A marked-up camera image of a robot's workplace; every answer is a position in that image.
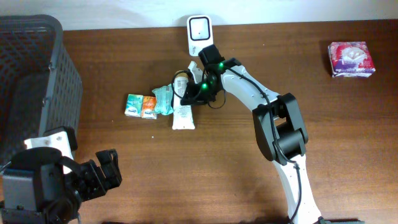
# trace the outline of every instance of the gray basket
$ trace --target gray basket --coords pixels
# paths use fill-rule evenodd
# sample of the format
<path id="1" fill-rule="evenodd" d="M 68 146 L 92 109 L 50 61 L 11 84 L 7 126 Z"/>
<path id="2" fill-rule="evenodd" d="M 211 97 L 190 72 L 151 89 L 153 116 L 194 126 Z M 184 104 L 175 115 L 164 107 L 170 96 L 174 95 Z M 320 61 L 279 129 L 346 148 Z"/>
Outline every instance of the gray basket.
<path id="1" fill-rule="evenodd" d="M 77 127 L 80 76 L 51 16 L 0 17 L 0 163 L 24 150 L 24 140 Z"/>

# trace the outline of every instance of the white background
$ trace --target white background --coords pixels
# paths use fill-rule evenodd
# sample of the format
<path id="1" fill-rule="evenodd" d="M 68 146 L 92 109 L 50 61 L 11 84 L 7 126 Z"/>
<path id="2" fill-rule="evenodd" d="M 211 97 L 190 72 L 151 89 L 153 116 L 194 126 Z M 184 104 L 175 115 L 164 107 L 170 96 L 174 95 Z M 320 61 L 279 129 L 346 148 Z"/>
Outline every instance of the white background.
<path id="1" fill-rule="evenodd" d="M 398 19 L 398 0 L 0 0 L 0 15 L 49 14 L 64 30 Z"/>

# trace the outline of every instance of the green and white packet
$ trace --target green and white packet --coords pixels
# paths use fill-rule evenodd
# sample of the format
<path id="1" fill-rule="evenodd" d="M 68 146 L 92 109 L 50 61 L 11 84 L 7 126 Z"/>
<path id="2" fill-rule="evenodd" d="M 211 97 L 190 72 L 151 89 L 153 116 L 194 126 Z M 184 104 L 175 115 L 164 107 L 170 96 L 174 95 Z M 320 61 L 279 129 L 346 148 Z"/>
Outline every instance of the green and white packet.
<path id="1" fill-rule="evenodd" d="M 141 117 L 142 102 L 144 101 L 144 96 L 129 94 L 127 97 L 126 110 L 124 114 L 126 116 Z"/>
<path id="2" fill-rule="evenodd" d="M 156 96 L 155 113 L 162 115 L 169 115 L 173 113 L 172 100 L 173 90 L 172 85 L 162 86 L 152 90 Z"/>

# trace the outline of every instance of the orange box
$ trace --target orange box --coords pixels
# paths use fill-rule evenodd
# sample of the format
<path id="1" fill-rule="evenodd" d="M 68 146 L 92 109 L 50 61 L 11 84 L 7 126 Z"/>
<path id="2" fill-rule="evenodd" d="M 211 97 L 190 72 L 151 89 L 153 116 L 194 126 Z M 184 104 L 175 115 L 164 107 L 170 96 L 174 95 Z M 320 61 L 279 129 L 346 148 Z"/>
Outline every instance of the orange box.
<path id="1" fill-rule="evenodd" d="M 155 114 L 156 97 L 144 96 L 144 103 L 142 104 L 141 118 L 156 119 Z"/>

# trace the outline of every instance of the pink box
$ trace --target pink box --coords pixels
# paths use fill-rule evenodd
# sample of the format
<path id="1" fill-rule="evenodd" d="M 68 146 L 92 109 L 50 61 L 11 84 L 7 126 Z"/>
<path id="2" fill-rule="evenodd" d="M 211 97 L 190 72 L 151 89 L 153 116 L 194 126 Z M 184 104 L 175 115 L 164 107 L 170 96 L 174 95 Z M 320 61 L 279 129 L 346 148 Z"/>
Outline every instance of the pink box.
<path id="1" fill-rule="evenodd" d="M 333 77 L 369 77 L 376 69 L 365 42 L 333 42 L 329 45 Z"/>

